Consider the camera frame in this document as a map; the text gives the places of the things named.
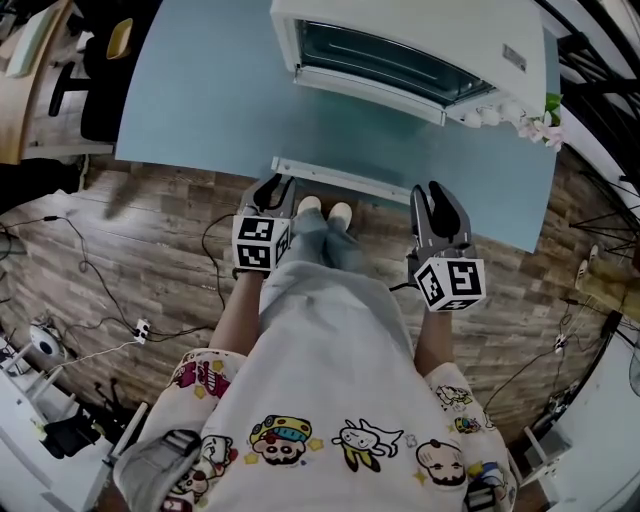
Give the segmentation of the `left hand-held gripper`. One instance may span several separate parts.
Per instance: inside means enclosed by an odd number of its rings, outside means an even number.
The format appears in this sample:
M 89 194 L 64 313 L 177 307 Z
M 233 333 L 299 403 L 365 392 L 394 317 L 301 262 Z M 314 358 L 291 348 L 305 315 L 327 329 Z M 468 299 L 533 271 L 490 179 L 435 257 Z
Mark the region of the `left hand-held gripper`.
M 252 184 L 243 194 L 238 213 L 233 218 L 232 248 L 237 269 L 273 271 L 290 246 L 291 218 L 296 194 L 296 179 L 290 177 L 281 190 L 278 202 L 271 198 L 281 180 L 272 174 Z M 267 214 L 271 217 L 254 215 Z

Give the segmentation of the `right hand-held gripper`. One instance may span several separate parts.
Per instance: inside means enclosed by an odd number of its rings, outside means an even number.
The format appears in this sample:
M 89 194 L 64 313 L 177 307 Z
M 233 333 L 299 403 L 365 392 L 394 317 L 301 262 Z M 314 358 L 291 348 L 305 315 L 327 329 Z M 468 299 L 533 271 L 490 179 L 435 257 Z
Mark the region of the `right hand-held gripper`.
M 457 312 L 486 297 L 484 261 L 472 244 L 470 219 L 458 199 L 437 181 L 427 195 L 415 185 L 410 196 L 411 228 L 416 248 L 407 256 L 408 282 L 430 312 Z M 434 245 L 433 234 L 449 245 Z

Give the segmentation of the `white oven door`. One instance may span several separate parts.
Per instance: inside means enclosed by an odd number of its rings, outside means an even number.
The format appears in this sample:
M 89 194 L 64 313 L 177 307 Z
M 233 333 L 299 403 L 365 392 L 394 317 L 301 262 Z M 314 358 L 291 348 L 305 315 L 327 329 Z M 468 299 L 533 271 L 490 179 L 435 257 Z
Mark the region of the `white oven door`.
M 307 34 L 301 39 L 299 85 L 343 94 L 445 124 L 447 99 L 437 71 L 452 69 L 413 49 L 357 34 Z

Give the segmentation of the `person's right forearm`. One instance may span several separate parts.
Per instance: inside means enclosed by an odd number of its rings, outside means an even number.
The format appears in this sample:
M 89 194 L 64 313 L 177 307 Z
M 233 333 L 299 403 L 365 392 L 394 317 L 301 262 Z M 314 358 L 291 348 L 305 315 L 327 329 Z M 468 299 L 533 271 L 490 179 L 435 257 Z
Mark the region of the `person's right forearm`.
M 453 362 L 451 313 L 426 309 L 414 354 L 416 370 L 426 376 L 442 364 Z

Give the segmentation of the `white toaster oven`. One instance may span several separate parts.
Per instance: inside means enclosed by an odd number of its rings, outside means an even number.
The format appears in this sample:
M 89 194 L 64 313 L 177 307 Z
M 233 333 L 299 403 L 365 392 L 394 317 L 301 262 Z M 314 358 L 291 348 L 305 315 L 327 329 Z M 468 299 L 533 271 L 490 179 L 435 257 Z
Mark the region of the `white toaster oven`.
M 305 35 L 363 34 L 452 69 L 435 73 L 447 89 L 445 122 L 479 128 L 544 114 L 543 26 L 532 0 L 272 0 L 270 15 L 294 81 Z

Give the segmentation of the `person's blue jeans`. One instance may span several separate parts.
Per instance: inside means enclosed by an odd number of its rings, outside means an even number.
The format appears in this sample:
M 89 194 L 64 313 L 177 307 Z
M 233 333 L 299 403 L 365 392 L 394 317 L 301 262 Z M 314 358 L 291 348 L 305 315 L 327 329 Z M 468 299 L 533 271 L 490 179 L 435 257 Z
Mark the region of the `person's blue jeans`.
M 369 264 L 359 242 L 337 221 L 309 209 L 293 221 L 291 246 L 281 263 L 307 262 L 346 272 L 367 274 Z

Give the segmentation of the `long white bar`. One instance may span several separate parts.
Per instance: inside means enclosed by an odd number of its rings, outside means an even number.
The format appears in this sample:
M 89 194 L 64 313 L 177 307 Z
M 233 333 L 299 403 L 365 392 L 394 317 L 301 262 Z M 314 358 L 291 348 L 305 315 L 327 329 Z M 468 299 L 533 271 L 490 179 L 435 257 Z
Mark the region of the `long white bar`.
M 408 189 L 355 174 L 281 157 L 272 159 L 271 170 L 274 173 L 343 188 L 406 206 L 410 205 Z

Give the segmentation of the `pink artificial flowers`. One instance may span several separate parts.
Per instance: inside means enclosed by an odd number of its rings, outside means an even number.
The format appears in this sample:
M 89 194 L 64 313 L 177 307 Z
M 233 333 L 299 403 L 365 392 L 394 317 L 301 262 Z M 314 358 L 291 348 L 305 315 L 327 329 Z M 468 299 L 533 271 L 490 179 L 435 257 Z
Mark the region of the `pink artificial flowers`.
M 544 114 L 535 118 L 522 117 L 517 124 L 518 135 L 533 143 L 542 142 L 558 153 L 564 144 L 561 101 L 561 94 L 548 93 Z

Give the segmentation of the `person's white cartoon shirt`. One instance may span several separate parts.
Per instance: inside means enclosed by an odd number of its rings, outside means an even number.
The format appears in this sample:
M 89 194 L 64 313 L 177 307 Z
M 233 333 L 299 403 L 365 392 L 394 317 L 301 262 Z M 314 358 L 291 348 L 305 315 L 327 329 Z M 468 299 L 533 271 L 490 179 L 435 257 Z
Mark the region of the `person's white cartoon shirt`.
M 291 262 L 248 356 L 187 352 L 114 481 L 130 512 L 512 512 L 506 445 L 453 363 L 418 373 L 381 282 Z

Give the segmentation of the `black office chair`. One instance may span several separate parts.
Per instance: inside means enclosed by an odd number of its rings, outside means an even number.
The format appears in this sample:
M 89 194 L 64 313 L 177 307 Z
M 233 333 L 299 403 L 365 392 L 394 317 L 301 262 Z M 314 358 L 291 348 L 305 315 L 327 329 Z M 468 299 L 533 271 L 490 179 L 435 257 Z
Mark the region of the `black office chair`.
M 82 138 L 94 142 L 114 143 L 117 140 L 134 69 L 131 44 L 133 28 L 129 40 L 129 54 L 119 60 L 106 59 L 107 45 L 116 24 L 110 24 L 106 31 L 99 32 L 87 40 L 82 59 L 86 74 L 84 78 L 72 76 L 75 66 L 73 62 L 62 67 L 48 108 L 48 115 L 56 117 L 60 113 L 66 93 L 84 91 L 86 98 L 80 134 Z

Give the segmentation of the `black metal railing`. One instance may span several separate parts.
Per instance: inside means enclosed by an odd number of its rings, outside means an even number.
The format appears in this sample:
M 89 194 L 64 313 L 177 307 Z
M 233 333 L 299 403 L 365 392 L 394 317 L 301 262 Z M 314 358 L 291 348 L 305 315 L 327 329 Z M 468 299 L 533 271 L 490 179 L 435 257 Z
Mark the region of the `black metal railing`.
M 640 217 L 640 48 L 604 0 L 535 0 L 556 38 L 568 146 Z

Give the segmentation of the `wooden desk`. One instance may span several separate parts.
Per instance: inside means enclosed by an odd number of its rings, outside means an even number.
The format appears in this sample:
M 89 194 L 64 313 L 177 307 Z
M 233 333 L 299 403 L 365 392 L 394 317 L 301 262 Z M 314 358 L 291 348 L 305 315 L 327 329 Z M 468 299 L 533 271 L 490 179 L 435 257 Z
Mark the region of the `wooden desk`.
M 63 35 L 73 0 L 57 0 L 52 15 L 36 45 L 28 72 L 7 77 L 0 70 L 0 163 L 17 164 L 23 159 L 33 111 L 39 97 L 51 53 Z

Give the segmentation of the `white round device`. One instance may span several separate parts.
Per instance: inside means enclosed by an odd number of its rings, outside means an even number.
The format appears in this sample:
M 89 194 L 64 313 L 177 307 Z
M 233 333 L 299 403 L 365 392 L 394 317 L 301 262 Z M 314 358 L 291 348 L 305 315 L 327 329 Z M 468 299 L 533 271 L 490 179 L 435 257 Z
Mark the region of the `white round device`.
M 60 334 L 55 327 L 47 324 L 29 326 L 31 344 L 42 354 L 51 357 L 62 356 L 64 347 Z

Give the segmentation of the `white table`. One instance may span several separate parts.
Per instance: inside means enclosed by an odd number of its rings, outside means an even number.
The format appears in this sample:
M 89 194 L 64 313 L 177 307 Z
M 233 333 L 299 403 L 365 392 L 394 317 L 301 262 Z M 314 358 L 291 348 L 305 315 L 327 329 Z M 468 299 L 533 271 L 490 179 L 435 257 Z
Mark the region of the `white table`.
M 518 512 L 640 510 L 640 326 L 620 325 L 538 446 Z

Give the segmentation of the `flat white box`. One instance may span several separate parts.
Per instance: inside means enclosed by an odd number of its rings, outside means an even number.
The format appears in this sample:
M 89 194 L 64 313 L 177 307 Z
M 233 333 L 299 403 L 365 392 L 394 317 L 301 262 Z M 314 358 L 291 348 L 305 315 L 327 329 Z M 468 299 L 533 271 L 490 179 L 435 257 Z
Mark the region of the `flat white box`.
M 51 5 L 34 14 L 23 26 L 23 31 L 5 70 L 7 78 L 21 78 L 30 73 L 36 54 L 57 10 L 55 5 Z

